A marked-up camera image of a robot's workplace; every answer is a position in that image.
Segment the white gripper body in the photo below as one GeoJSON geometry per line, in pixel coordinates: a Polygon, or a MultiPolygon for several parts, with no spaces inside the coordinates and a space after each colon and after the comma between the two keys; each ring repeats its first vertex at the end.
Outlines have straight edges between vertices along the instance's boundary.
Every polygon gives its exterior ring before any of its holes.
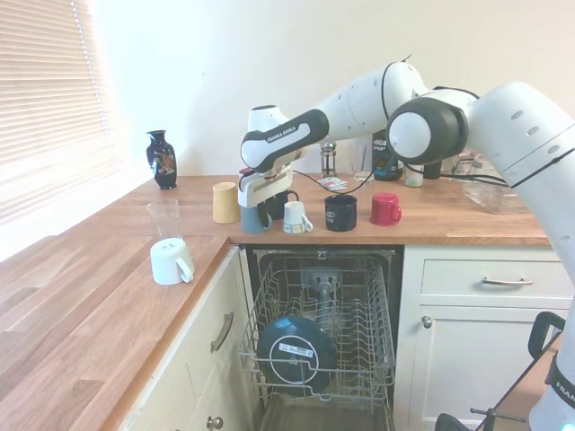
{"type": "Polygon", "coordinates": [[[289,189],[293,182],[292,169],[271,172],[272,177],[266,177],[263,173],[251,169],[242,169],[239,172],[238,204],[240,207],[257,207],[259,203],[289,189]]]}

